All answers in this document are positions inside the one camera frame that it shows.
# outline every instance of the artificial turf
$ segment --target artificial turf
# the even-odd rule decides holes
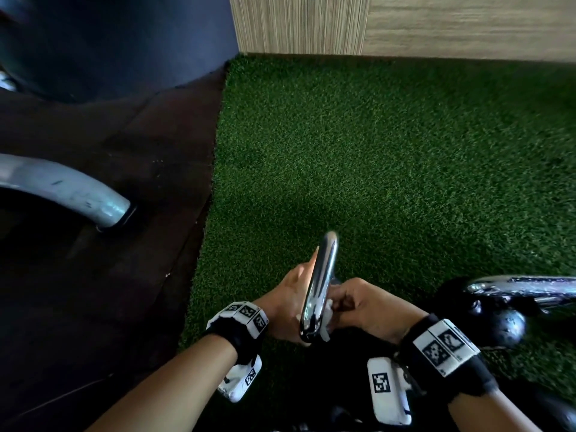
[[[229,302],[274,287],[329,229],[340,278],[409,300],[455,276],[576,274],[575,140],[569,65],[235,59],[181,346]],[[543,323],[490,354],[493,370],[576,402],[572,313]],[[205,421],[284,419],[300,360],[267,341],[245,399],[213,400]]]

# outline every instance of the white curved tube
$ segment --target white curved tube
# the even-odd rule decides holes
[[[90,218],[99,229],[117,224],[130,202],[102,182],[60,163],[0,154],[0,188],[52,200]]]

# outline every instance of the brown floor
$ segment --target brown floor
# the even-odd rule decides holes
[[[138,204],[124,228],[101,234],[58,205],[0,190],[0,430],[82,430],[174,356],[224,78],[222,68],[79,106],[0,90],[0,152],[74,167]]]

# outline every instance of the wooden wall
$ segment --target wooden wall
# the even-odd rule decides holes
[[[230,0],[245,53],[576,62],[576,0]]]

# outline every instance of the black wristband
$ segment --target black wristband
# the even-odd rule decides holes
[[[481,396],[498,389],[479,349],[450,320],[434,314],[410,329],[397,358],[422,390],[446,403],[459,393]]]
[[[248,302],[235,302],[208,322],[202,336],[223,337],[238,353],[236,364],[246,365],[260,353],[267,327],[268,318],[261,308]]]

